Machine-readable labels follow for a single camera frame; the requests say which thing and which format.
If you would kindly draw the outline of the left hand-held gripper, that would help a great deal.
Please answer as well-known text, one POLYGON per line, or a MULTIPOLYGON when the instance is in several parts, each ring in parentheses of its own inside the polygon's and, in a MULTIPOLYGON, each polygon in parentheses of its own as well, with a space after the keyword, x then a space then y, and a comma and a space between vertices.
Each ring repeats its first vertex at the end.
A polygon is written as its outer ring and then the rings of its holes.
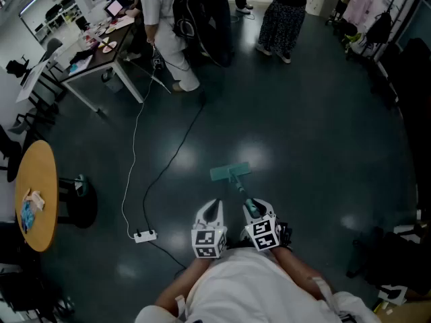
POLYGON ((198 210, 191 230, 193 251, 197 258, 219 258, 226 245, 227 227, 221 199, 213 199, 198 210))

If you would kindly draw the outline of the teal mop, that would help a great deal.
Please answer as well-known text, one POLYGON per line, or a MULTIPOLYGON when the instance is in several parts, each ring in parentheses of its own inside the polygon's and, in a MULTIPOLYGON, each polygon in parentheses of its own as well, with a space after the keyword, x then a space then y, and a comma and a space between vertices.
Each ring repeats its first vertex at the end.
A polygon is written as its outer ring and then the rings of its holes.
POLYGON ((246 209, 248 210, 250 216, 257 216, 258 208, 240 181, 241 176, 251 173, 250 164, 248 162, 212 168, 210 169, 209 173, 212 181, 228 180, 230 183, 233 183, 236 186, 238 192, 243 196, 246 209))

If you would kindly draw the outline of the person's left forearm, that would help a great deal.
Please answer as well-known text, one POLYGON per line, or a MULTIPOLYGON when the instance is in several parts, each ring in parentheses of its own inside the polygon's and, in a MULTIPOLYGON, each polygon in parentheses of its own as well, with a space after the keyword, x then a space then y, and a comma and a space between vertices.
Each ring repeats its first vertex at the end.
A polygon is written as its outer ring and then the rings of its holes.
POLYGON ((190 266, 158 296, 155 306, 163 308, 177 317, 178 304, 176 298, 179 296, 187 298, 194 284, 205 273, 212 262, 212 258, 194 259, 190 266))

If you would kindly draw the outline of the person's right forearm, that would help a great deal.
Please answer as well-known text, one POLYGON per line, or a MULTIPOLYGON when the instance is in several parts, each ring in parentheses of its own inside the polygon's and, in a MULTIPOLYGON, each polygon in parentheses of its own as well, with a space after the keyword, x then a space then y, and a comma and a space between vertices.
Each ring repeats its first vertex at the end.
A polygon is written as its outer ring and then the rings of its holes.
POLYGON ((319 278, 328 285, 330 293, 334 294, 334 288, 328 280, 319 271, 298 258, 290 249, 274 247, 270 249, 270 252, 301 293, 317 301, 324 300, 321 288, 314 280, 314 278, 319 278))

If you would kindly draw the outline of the person's white shirt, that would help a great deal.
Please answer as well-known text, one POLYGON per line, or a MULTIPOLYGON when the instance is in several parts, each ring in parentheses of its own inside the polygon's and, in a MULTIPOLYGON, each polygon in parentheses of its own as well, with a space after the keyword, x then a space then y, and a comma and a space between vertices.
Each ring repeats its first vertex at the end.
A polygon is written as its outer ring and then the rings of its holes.
POLYGON ((153 304, 135 323, 381 323, 359 297, 331 294, 323 280, 314 280, 324 300, 301 293, 271 252, 230 249, 211 263, 187 298, 176 298, 177 317, 153 304))

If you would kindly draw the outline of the printed pattern card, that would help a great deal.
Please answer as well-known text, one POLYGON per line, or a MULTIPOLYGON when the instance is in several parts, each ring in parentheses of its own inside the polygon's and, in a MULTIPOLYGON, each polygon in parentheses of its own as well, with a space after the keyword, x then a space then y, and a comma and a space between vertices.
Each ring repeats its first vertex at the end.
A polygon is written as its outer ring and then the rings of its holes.
POLYGON ((387 301, 396 306, 400 306, 406 302, 405 294, 407 292, 407 287, 405 286, 382 285, 378 286, 378 289, 378 297, 383 301, 387 301))

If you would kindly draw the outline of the grey waste bin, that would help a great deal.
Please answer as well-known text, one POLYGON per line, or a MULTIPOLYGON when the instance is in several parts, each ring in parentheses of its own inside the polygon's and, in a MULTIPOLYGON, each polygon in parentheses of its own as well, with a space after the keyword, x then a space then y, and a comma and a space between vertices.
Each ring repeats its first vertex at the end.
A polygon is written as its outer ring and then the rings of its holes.
POLYGON ((111 92, 117 93, 123 89, 123 82, 112 68, 107 69, 101 74, 101 80, 111 92))

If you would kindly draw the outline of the white table with dark top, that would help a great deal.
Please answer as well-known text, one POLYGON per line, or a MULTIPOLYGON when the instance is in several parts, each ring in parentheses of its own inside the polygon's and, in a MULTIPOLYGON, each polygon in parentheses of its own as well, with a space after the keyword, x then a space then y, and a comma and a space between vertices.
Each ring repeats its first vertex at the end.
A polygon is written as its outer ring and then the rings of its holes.
POLYGON ((90 108, 90 110, 92 110, 93 112, 98 112, 99 107, 93 105, 93 103, 83 93, 73 88, 71 86, 71 82, 77 79, 80 79, 82 77, 85 77, 91 73, 105 70, 105 69, 110 69, 110 68, 112 68, 114 72, 119 76, 124 86, 129 90, 129 92, 137 100, 137 102, 140 104, 143 103, 143 96, 135 87, 131 78, 127 75, 124 69, 124 66, 122 65, 122 60, 120 58, 122 47, 125 45, 126 37, 128 37, 128 35, 131 33, 132 27, 133 25, 126 26, 125 28, 108 35, 110 37, 111 42, 112 41, 118 42, 118 45, 115 47, 114 50, 108 53, 103 53, 103 49, 102 48, 99 49, 98 46, 96 46, 94 48, 95 51, 94 51, 92 60, 90 61, 90 64, 88 65, 86 70, 78 74, 69 76, 69 70, 70 70, 70 66, 69 66, 61 75, 60 83, 64 87, 66 87, 76 98, 78 98, 88 108, 90 108))

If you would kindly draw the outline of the yellow-green items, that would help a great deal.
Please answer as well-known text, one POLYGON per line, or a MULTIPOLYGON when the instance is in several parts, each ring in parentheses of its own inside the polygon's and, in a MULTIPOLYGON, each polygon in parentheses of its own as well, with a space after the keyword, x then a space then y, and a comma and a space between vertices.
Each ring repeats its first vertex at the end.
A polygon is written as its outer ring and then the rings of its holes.
POLYGON ((351 45, 353 43, 359 41, 361 39, 361 37, 362 37, 361 33, 357 33, 353 36, 349 36, 349 35, 345 34, 343 37, 343 40, 342 40, 342 42, 345 46, 345 51, 347 52, 351 48, 351 45))

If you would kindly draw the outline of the black cloth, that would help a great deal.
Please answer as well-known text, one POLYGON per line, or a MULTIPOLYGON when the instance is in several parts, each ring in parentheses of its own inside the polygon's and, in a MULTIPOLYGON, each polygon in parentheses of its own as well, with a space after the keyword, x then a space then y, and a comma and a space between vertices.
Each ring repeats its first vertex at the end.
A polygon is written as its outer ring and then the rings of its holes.
POLYGON ((81 60, 87 59, 88 57, 92 56, 93 54, 94 54, 94 51, 92 51, 90 49, 77 52, 72 57, 72 59, 70 60, 69 63, 70 63, 70 65, 73 65, 73 64, 75 64, 75 63, 77 63, 77 62, 79 62, 81 60))

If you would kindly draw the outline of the black high-back chair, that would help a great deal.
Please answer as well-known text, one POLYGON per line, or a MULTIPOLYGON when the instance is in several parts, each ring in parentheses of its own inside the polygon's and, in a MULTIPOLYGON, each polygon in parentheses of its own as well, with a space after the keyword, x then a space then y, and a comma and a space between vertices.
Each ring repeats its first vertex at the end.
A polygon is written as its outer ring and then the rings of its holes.
POLYGON ((22 160, 22 148, 18 142, 12 141, 9 138, 1 125, 0 153, 3 154, 3 160, 8 159, 6 166, 0 164, 0 170, 6 172, 8 182, 13 182, 18 174, 19 166, 22 160))

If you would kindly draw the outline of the white high table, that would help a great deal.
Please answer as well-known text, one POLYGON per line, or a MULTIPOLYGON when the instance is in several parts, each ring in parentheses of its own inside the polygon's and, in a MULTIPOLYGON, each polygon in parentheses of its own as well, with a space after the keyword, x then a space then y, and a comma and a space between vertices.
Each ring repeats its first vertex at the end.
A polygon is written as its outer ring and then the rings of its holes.
POLYGON ((15 101, 16 103, 27 100, 30 97, 32 90, 34 89, 34 86, 36 85, 36 82, 38 81, 39 77, 42 75, 47 63, 48 60, 43 61, 31 69, 27 80, 23 84, 21 91, 17 96, 17 99, 15 101))

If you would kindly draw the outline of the pink garment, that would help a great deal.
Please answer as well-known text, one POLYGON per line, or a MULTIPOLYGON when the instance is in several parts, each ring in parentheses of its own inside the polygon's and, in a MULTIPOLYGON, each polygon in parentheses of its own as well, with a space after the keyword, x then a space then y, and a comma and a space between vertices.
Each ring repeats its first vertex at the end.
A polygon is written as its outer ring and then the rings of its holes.
POLYGON ((347 7, 343 19, 348 23, 360 27, 366 21, 374 0, 347 0, 347 7))

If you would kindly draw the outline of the glass doors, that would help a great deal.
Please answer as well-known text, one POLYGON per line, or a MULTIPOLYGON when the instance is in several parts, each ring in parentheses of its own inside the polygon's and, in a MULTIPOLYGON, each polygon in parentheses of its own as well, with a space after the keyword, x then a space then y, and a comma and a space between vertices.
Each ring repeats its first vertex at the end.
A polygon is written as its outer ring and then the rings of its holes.
POLYGON ((396 41, 397 46, 403 50, 410 39, 420 38, 431 50, 431 4, 420 0, 411 19, 396 41))

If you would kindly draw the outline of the white shelving unit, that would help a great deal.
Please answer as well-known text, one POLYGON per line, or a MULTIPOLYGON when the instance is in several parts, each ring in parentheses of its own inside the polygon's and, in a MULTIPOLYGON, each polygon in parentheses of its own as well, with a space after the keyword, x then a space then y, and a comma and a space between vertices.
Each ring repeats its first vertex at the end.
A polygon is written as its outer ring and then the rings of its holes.
POLYGON ((25 27, 40 44, 58 35, 63 26, 73 24, 81 16, 75 0, 31 0, 19 13, 25 27))

